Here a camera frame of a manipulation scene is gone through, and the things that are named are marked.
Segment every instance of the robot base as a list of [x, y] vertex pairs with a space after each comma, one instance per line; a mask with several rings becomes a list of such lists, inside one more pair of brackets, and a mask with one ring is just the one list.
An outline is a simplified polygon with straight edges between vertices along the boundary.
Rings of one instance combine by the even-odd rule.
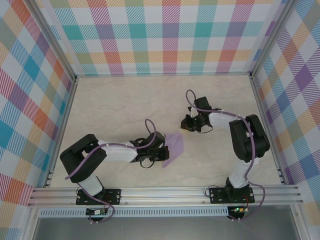
[[[119, 205], [121, 198], [121, 189], [104, 189], [94, 196], [96, 199], [105, 201], [112, 205]], [[103, 205], [101, 202], [95, 201], [88, 197], [82, 189], [77, 192], [75, 201], [76, 205]]]
[[254, 192], [251, 187], [247, 188], [248, 191], [243, 193], [243, 196], [237, 201], [231, 201], [227, 195], [224, 187], [211, 187], [209, 188], [209, 196], [211, 204], [253, 204], [255, 202]]

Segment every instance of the black mounting bracket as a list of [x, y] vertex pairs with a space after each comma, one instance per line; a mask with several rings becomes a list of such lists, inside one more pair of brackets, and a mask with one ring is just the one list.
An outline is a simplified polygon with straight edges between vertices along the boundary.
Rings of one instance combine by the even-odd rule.
[[209, 197], [211, 204], [253, 204], [255, 202], [254, 192], [251, 187], [247, 188], [247, 192], [243, 192], [241, 198], [231, 201], [224, 187], [209, 188]]
[[[88, 197], [82, 189], [79, 189], [76, 195], [76, 205], [103, 205], [101, 202], [95, 201]], [[121, 199], [121, 189], [104, 189], [104, 191], [99, 192], [94, 197], [112, 205], [119, 205]]]

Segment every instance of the plaid backdrop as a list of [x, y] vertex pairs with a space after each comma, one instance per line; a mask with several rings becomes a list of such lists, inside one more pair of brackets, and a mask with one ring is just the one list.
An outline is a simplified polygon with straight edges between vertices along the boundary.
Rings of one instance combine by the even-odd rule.
[[0, 1], [0, 239], [15, 240], [48, 167], [71, 80], [23, 0]]
[[86, 75], [247, 72], [280, 2], [37, 0], [73, 69]]
[[281, 161], [320, 234], [320, 1], [300, 0], [256, 83]]

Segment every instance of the purple cloth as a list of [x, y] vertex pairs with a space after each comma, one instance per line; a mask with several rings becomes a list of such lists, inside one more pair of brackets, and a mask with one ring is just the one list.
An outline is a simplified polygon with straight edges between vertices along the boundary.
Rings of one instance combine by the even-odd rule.
[[175, 133], [168, 133], [165, 135], [165, 145], [168, 146], [169, 159], [163, 162], [165, 168], [172, 163], [180, 154], [184, 152], [184, 137], [178, 131]]

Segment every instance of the marble floor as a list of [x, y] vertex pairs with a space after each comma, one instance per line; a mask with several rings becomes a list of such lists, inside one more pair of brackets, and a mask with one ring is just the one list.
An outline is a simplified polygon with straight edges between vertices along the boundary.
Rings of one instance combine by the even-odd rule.
[[[224, 185], [237, 159], [229, 130], [215, 128], [207, 134], [180, 129], [189, 106], [185, 92], [206, 96], [212, 108], [247, 116], [259, 115], [248, 76], [126, 76], [81, 78], [76, 90], [61, 150], [86, 134], [106, 142], [127, 142], [149, 134], [144, 119], [151, 119], [157, 131], [180, 131], [184, 152], [167, 167], [156, 162], [149, 169], [138, 163], [102, 162], [95, 170], [108, 187], [169, 187]], [[65, 180], [57, 160], [51, 187], [76, 187]], [[263, 185], [280, 184], [271, 151], [260, 160], [249, 177]]]

